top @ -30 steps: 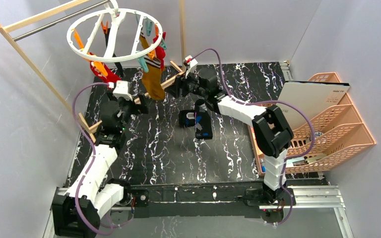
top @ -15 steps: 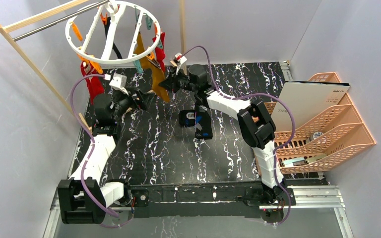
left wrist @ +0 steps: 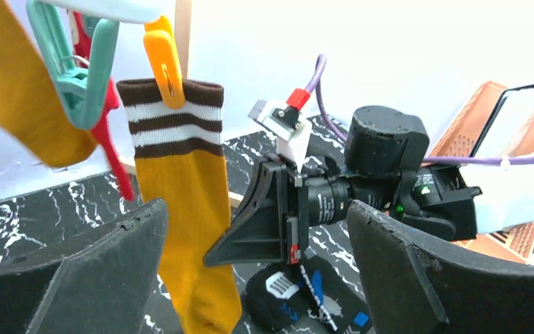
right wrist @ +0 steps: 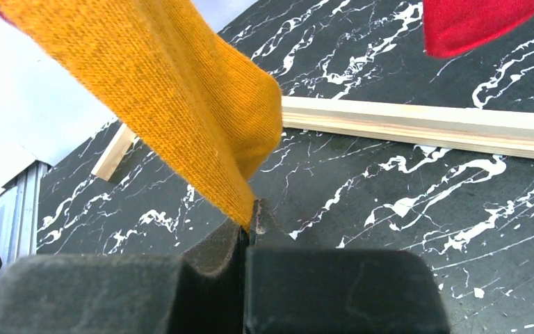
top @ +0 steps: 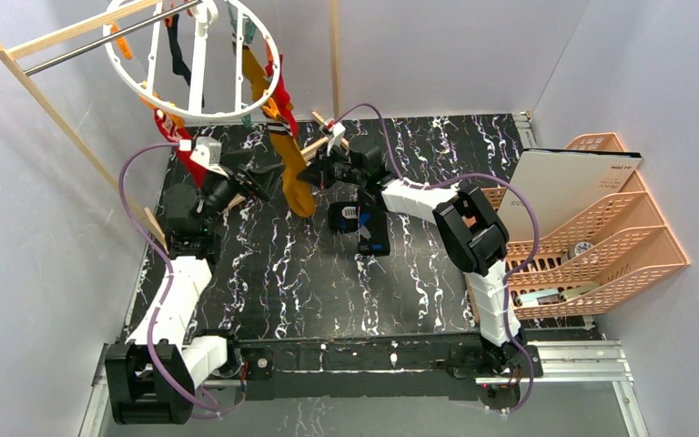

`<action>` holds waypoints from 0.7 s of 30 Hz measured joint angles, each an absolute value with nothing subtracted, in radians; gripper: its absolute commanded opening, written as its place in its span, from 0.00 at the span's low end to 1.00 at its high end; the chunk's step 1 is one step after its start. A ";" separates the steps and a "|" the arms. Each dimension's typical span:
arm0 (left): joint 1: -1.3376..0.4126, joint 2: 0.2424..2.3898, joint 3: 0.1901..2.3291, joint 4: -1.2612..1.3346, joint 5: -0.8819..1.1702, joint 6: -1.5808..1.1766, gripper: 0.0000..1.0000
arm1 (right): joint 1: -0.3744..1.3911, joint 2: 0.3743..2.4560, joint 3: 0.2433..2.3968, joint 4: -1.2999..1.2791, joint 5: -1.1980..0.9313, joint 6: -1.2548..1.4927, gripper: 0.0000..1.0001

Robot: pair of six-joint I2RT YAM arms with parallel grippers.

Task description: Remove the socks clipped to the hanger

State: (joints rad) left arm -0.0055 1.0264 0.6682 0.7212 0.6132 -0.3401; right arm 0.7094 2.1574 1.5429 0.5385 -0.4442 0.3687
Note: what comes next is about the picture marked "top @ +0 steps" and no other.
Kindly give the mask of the mustard yellow sock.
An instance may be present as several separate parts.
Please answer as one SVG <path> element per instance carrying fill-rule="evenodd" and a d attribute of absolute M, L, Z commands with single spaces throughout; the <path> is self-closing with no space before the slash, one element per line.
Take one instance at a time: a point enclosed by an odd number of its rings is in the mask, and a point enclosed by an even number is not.
<path fill-rule="evenodd" d="M 243 46 L 242 48 L 242 73 L 250 83 L 251 95 L 255 100 L 263 97 L 264 92 L 269 88 L 274 74 L 273 59 L 274 57 L 268 54 L 268 63 L 262 66 L 249 46 Z M 302 156 L 298 139 L 294 139 L 289 135 L 270 132 L 266 118 L 265 121 L 270 142 L 279 154 L 282 163 L 286 166 L 282 174 L 282 191 L 286 201 L 296 215 L 302 218 L 310 218 L 316 212 L 316 204 L 310 185 L 299 181 L 297 178 L 299 172 L 307 166 L 307 162 Z"/>

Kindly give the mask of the white round clip hanger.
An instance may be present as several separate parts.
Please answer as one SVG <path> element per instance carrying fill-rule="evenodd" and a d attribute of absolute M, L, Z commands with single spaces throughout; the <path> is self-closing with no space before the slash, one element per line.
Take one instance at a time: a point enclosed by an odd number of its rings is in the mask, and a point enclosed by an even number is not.
<path fill-rule="evenodd" d="M 147 57 L 148 69 L 147 78 L 143 81 L 136 81 L 125 69 L 120 55 L 115 53 L 114 45 L 117 44 L 120 37 L 114 42 L 105 44 L 106 53 L 112 67 L 115 69 L 120 78 L 129 86 L 139 97 L 147 104 L 155 108 L 161 108 L 165 112 L 174 114 L 183 118 L 186 121 L 199 124 L 217 123 L 225 119 L 243 117 L 250 114 L 256 109 L 261 110 L 261 106 L 271 97 L 274 91 L 279 76 L 282 75 L 282 54 L 279 52 L 272 34 L 264 25 L 263 21 L 254 14 L 246 5 L 240 1 L 227 1 L 229 12 L 229 22 L 232 26 L 232 45 L 234 48 L 234 68 L 233 68 L 233 108 L 229 111 L 207 112 L 204 110 L 204 92 L 205 92 L 205 74 L 206 63 L 208 61 L 208 38 L 210 36 L 209 28 L 218 21 L 219 6 L 214 1 L 203 1 L 201 5 L 189 8 L 189 13 L 194 20 L 194 41 L 192 49 L 191 63 L 188 65 L 192 72 L 191 86 L 188 87 L 188 102 L 185 107 L 179 107 L 175 103 L 159 97 L 156 93 L 156 73 L 158 61 L 158 46 L 159 35 L 161 29 L 166 27 L 163 19 L 154 25 L 148 26 L 153 29 L 150 40 L 150 49 Z M 167 10 L 160 1 L 154 5 L 153 15 Z M 103 23 L 103 36 L 108 36 L 119 30 L 115 30 L 116 19 L 111 17 Z M 267 91 L 264 96 L 255 100 L 251 95 L 250 83 L 242 73 L 242 48 L 249 46 L 255 34 L 261 33 L 261 37 L 265 43 L 267 54 L 274 57 L 274 74 Z"/>

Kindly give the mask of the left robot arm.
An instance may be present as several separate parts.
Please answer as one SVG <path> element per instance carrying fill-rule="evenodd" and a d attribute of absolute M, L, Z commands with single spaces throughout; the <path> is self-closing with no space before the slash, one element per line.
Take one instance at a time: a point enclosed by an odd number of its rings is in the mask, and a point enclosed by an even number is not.
<path fill-rule="evenodd" d="M 201 384 L 229 360 L 226 335 L 211 331 L 187 341 L 187 330 L 218 263 L 213 223 L 237 197 L 269 200 L 284 167 L 239 166 L 228 175 L 206 174 L 202 188 L 176 184 L 165 193 L 165 272 L 146 314 L 126 340 L 105 357 L 115 423 L 184 424 L 196 408 L 218 412 L 198 394 Z"/>

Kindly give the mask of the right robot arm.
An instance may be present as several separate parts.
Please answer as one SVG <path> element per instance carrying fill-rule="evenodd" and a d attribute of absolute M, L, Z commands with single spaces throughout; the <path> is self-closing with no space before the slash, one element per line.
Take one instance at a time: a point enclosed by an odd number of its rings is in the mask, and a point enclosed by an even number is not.
<path fill-rule="evenodd" d="M 523 374 L 533 374 L 533 359 L 525 350 L 507 289 L 510 234 L 480 188 L 417 188 L 387 169 L 378 147 L 320 151 L 298 178 L 316 188 L 337 182 L 356 187 L 354 200 L 330 205 L 329 227 L 336 233 L 355 234 L 362 256 L 390 254 L 390 214 L 435 225 L 449 260 L 464 275 L 481 335 L 480 351 L 470 359 L 451 362 L 449 371 L 467 369 L 473 375 L 508 371 L 512 383 L 519 383 Z"/>

